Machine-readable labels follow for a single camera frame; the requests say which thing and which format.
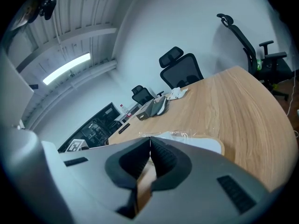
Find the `wooden desk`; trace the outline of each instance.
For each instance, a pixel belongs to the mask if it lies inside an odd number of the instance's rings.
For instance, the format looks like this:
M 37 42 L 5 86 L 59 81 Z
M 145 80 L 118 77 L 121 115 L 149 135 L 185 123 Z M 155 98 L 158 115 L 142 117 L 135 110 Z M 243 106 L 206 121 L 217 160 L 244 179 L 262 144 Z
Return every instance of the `wooden desk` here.
M 182 99 L 169 102 L 162 116 L 139 121 L 109 143 L 139 132 L 189 131 L 220 139 L 225 156 L 257 177 L 268 190 L 286 182 L 298 158 L 293 128 L 268 90 L 241 67 L 233 67 L 188 86 Z

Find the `bottle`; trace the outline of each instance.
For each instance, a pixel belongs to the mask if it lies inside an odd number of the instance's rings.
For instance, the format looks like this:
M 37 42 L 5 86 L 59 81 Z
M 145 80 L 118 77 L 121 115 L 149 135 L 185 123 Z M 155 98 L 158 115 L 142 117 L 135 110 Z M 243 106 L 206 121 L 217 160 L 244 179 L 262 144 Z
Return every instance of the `bottle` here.
M 129 110 L 126 107 L 124 107 L 123 105 L 121 105 L 121 109 L 127 115 L 128 118 L 130 118 L 132 116 L 132 114 L 129 112 Z

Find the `ceiling light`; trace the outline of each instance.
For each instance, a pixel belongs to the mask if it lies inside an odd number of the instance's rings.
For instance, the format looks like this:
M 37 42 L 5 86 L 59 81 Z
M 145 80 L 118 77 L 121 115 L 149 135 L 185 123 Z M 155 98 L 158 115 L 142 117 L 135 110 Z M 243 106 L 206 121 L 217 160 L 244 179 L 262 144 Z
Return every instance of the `ceiling light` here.
M 90 60 L 90 54 L 87 53 L 83 56 L 80 56 L 70 62 L 68 62 L 67 64 L 63 65 L 62 67 L 59 67 L 56 71 L 52 72 L 51 74 L 49 74 L 44 80 L 43 82 L 48 85 L 50 84 L 53 80 L 55 80 L 58 76 L 62 75 L 63 73 L 65 73 L 66 71 L 68 71 L 69 69 L 75 67 L 76 65 L 81 64 L 82 62 L 85 62 L 87 60 Z

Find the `wire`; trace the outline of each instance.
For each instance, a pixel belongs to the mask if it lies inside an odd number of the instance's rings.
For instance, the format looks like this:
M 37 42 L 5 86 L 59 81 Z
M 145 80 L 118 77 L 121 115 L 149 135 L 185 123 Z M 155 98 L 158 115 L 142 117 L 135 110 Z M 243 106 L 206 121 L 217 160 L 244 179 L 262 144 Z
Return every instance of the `wire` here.
M 295 86 L 296 86 L 296 67 L 295 67 L 295 71 L 294 71 L 294 86 L 293 86 L 293 93 L 292 93 L 292 99 L 291 99 L 291 102 L 290 102 L 290 106 L 289 106 L 289 110 L 288 110 L 288 113 L 286 114 L 287 116 L 289 116 L 290 114 L 290 110 L 291 110 L 291 104 L 292 104 L 292 101 L 293 101 L 293 94 L 294 94 L 294 89 L 295 89 Z

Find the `office chair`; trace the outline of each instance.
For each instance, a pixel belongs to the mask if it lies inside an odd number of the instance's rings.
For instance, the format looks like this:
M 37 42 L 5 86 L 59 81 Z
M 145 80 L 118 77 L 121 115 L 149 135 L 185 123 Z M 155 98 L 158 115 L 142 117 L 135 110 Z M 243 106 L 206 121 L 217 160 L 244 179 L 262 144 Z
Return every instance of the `office chair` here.
M 244 46 L 243 50 L 245 51 L 248 59 L 248 72 L 256 79 L 263 80 L 264 86 L 273 95 L 284 96 L 285 101 L 287 101 L 289 98 L 288 94 L 273 90 L 274 84 L 292 78 L 292 71 L 283 59 L 284 57 L 286 57 L 286 53 L 279 52 L 268 54 L 268 45 L 274 43 L 274 41 L 268 41 L 259 44 L 259 46 L 263 47 L 264 49 L 265 58 L 262 59 L 263 63 L 261 70 L 258 70 L 256 51 L 244 36 L 244 34 L 241 32 L 241 30 L 236 25 L 233 25 L 234 20 L 232 19 L 232 17 L 224 14 L 217 14 L 217 17 L 221 18 L 222 24 L 230 29 Z
M 143 89 L 143 86 L 142 85 L 138 85 L 138 86 L 136 86 L 135 88 L 133 88 L 132 89 L 132 92 L 133 92 L 133 94 L 135 95 L 135 94 L 137 94 L 139 91 L 141 91 Z M 164 93 L 164 91 L 161 91 L 161 92 L 159 92 L 158 94 L 157 94 L 157 96 L 160 96 L 160 97 L 162 97 L 162 94 Z
M 160 66 L 165 68 L 160 77 L 173 89 L 183 88 L 203 79 L 194 54 L 184 52 L 173 47 L 159 59 Z
M 154 99 L 154 97 L 149 93 L 148 89 L 142 88 L 138 93 L 132 96 L 132 99 L 137 103 L 144 105 L 148 101 Z

